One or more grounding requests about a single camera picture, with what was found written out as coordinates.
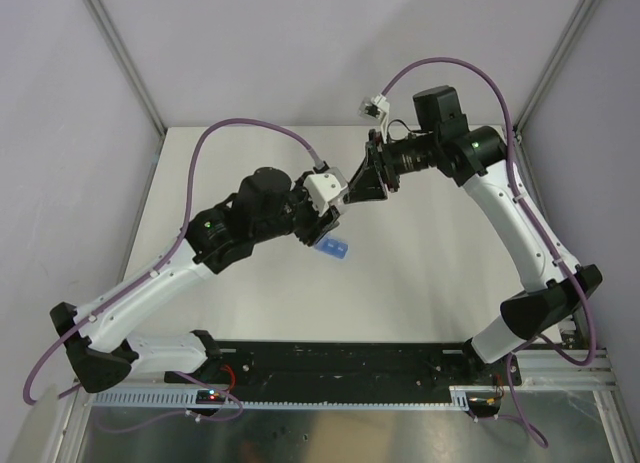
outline white table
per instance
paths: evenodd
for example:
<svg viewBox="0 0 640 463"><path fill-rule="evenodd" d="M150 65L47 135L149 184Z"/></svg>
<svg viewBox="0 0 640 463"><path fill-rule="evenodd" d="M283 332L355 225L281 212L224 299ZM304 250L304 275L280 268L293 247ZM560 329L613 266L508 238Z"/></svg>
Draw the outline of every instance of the white table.
<svg viewBox="0 0 640 463"><path fill-rule="evenodd" d="M366 127L293 129L347 179L364 156ZM203 130L169 130L127 275L177 234L189 160ZM198 162L192 217L237 191L261 166L295 180L312 161L297 142L269 130L215 132ZM484 214L436 169L403 176L400 192L387 201L354 205L333 234L349 243L345 260L293 235L257 245L251 258L181 294L139 330L205 329L217 339L461 342L521 290ZM559 341L556 328L548 334Z"/></svg>

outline wall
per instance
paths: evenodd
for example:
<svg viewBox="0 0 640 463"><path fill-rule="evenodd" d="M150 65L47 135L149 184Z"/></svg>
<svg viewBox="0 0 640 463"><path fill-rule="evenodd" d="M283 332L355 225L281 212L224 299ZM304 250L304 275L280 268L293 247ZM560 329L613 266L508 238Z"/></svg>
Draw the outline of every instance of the wall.
<svg viewBox="0 0 640 463"><path fill-rule="evenodd" d="M81 0L0 0L0 461L48 311L117 279L158 137ZM68 384L64 354L36 384Z"/></svg>
<svg viewBox="0 0 640 463"><path fill-rule="evenodd" d="M526 128L525 142L559 235L604 284L593 296L600 343L640 431L637 188L640 0L604 0Z"/></svg>
<svg viewBox="0 0 640 463"><path fill-rule="evenodd" d="M578 1L104 0L168 126L366 124L362 98L428 56L479 65L518 111ZM451 65L398 84L394 116L445 83L471 122L502 123L484 82Z"/></svg>

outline cable connector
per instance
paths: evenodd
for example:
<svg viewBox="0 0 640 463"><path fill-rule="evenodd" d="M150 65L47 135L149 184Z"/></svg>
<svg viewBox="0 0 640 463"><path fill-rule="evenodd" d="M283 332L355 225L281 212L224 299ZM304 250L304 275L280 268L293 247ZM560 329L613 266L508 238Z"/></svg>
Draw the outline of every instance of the cable connector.
<svg viewBox="0 0 640 463"><path fill-rule="evenodd" d="M363 118L385 121L389 116L390 105L386 96L380 94L373 98L365 98L360 104L358 113Z"/></svg>

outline purple cable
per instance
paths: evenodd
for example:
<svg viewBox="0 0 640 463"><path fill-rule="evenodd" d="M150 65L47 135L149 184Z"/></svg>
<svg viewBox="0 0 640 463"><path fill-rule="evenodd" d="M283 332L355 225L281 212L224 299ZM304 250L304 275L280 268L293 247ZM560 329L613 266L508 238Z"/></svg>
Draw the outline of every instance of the purple cable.
<svg viewBox="0 0 640 463"><path fill-rule="evenodd" d="M198 155L200 154L200 149L202 148L202 145L204 144L205 140L211 133L213 133L214 131L224 126L231 126L231 125L259 126L259 127L266 128L268 130L276 131L278 133L282 133L283 135L289 136L294 140L296 140L297 142L299 142L309 152L309 154L313 158L314 165L316 168L319 169L322 166L324 166L324 161L320 159L320 157L318 156L316 151L313 149L313 147L304 138L302 138L300 135L298 135L297 133L294 133L291 130L283 128L282 126L274 125L272 123L267 123L265 121L254 120L251 118L230 118L228 120L222 120L216 123L215 125L210 126L204 131L204 133L202 133L202 135L198 139L198 142L196 143L196 147L193 150L191 163L189 164L189 177L187 180L187 202L185 205L184 219L182 221L182 227L180 228L180 234L178 235L178 238L176 239L173 246L169 249L167 254L164 255L164 257L160 261L158 261L158 263L153 267L156 271L160 271L160 269L164 266L164 264L171 259L171 257L178 250L180 243L182 243L182 240L184 239L184 236L187 233L187 227L189 226L189 220L191 219L191 206L193 202L193 178L196 171L196 163L198 161ZM113 295L111 298L107 299L100 306L98 306L93 311L92 314L87 315L85 318L81 319L78 323L76 323L73 327L71 327L60 338L58 338L49 347L47 351L44 352L44 354L40 357L40 359L36 362L34 367L31 369L31 371L29 372L29 375L27 376L26 381L24 382L24 386L22 388L22 399L26 404L33 406L37 403L37 400L34 400L33 397L31 396L31 387L33 386L33 382L36 379L36 376L38 376L38 373L40 372L44 364L47 362L47 360L51 358L51 355L53 355L53 353L58 348L60 348L69 338L71 338L78 330L80 330L80 328L86 325L89 322L89 318L92 315L96 316L104 312L107 308L109 308L111 305L117 302L120 298L122 298L123 296L129 294L131 291L138 288L140 285L146 282L149 278L151 278L151 275L149 273L145 273L144 275L140 276L139 278L131 282L131 284L129 284L128 286L120 290L118 293ZM70 395L74 391L78 390L80 386L81 385L75 385L69 388L68 390L63 391L58 395L58 398L64 398L65 396Z"/></svg>
<svg viewBox="0 0 640 463"><path fill-rule="evenodd" d="M226 397L227 399L233 401L236 406L238 407L237 410L232 413L231 415L227 415L227 416L217 416L216 415L212 415L212 416L204 416L204 415L200 415L200 414L196 414L196 416L194 418L197 418L198 416L200 417L200 421L204 420L204 421L213 421L213 422L220 422L220 421L230 421L230 420L235 420L236 418L238 418L244 411L244 408L242 406L242 402L236 398L235 396L233 396L231 393L224 391L224 390L219 390L217 388L214 388L212 386L209 386L199 380L196 380L195 378L193 378L192 376L189 376L185 373L176 371L177 375L180 375L182 378L184 378L185 380L194 383L198 386L202 386L203 388L207 388L210 390L215 390L217 393L220 393L222 396ZM189 416L193 413L186 413L185 410L174 410L174 411L167 411L166 413L162 413L161 415L157 415L154 416L153 418L149 418L147 421L143 421L142 423L138 423L137 425L133 425L130 426L128 428L109 428L107 426L104 426L102 424L102 422L100 421L99 418L96 418L94 420L94 424L96 425L96 428L98 428L100 431L104 432L104 433L109 433L111 435L122 435L124 433L131 433L133 431L138 431L141 430L143 428L146 428L147 426L153 425L154 423L160 421L160 420L164 420L165 418L169 418L172 416L179 416L179 415L186 415Z"/></svg>
<svg viewBox="0 0 640 463"><path fill-rule="evenodd" d="M511 187L515 197L520 196L521 192L520 192L519 186L516 184L516 175L515 175L516 148L515 148L515 142L514 142L514 138L513 138L513 125L511 123L511 115L509 114L509 109L507 107L507 102L505 101L504 96L502 95L502 92L498 88L498 85L496 85L496 83L489 77L489 75L487 75L480 68L478 68L477 66L472 65L471 63L468 63L468 62L466 62L464 60L459 60L457 58L450 58L450 57L446 57L446 56L435 57L435 58L425 58L425 59L422 59L422 60L415 61L415 62L411 63L410 65L406 66L405 68L403 68L396 76L393 77L393 79L389 82L389 84L387 86L385 86L385 88L382 90L382 95L386 96L387 93L389 93L389 91L391 90L391 88L393 88L394 85L398 81L400 81L400 79L404 75L409 73L411 70L413 70L414 68L417 68L419 66L422 66L422 65L427 65L429 63L451 63L451 64L454 64L454 65L462 66L462 67L467 68L468 70L471 70L474 73L476 73L478 76L480 76L491 87L491 89L495 93L496 97L498 98L498 102L500 103L500 108L502 109L502 115L504 117L505 130L507 132L507 178L509 180L509 186ZM527 346L529 346L538 337L542 338L562 358L564 358L565 360L569 361L570 363L572 363L574 365L577 365L577 366L589 366L591 364L591 362L593 361L593 359L595 358L595 356L596 356L596 329L595 329L595 323L593 321L593 315L591 313L591 308L589 306L589 302L587 301L587 296L585 295L584 291L582 290L582 287L580 286L580 283L578 283L578 280L573 275L573 272L562 261L562 257L560 255L560 252L556 248L556 244L551 240L551 237L547 234L544 226L542 225L540 220L538 220L537 216L535 215L535 213L533 212L533 210L531 209L531 207L529 206L527 201L524 198L517 199L516 201L520 204L520 207L522 208L522 211L525 213L525 215L527 215L527 218L529 218L529 221L531 221L531 224L534 226L534 228L536 229L536 231L540 235L540 238L544 242L545 246L548 248L549 253L551 253L551 256L553 256L553 259L555 261L558 261L558 267L560 268L560 271L562 271L564 276L567 279L569 279L569 281L573 285L573 288L575 289L578 297L580 298L580 303L582 304L582 308L584 309L585 319L587 320L587 327L588 327L588 331L589 331L589 351L587 353L587 357L584 360L576 360L575 358L573 358L573 357L569 356L567 353L565 353L562 348L560 348L558 345L553 343L546 336L538 335L538 336L534 337L533 339L531 339L531 340L525 342L524 344L520 345L513 352L511 352L511 353L509 353L509 355L507 355L507 368L509 368L511 366L511 359L513 358L513 354L515 352L517 352L519 350L522 350L523 348L526 348ZM518 398L517 398L517 396L515 394L515 388L513 386L513 381L512 381L512 378L511 378L511 372L507 372L507 382L509 384L509 389L511 390L511 395L513 397L514 405L515 405L516 409L518 410L518 414L520 415L520 418L518 419L518 417L516 417L516 416L505 415L505 416L503 416L503 419L509 419L509 420L512 420L512 421L518 421L518 423L522 424L525 427L525 429L527 430L529 435L531 435L531 437L534 439L534 441L536 443L538 443L543 448L548 448L549 443L548 443L547 439L544 437L544 435L542 435L542 433L540 433L540 431L537 428L535 428L533 425L531 425L531 423L529 423L529 420L527 419L527 417L525 416L524 412L522 411L522 408L520 406L520 402L518 401Z"/></svg>

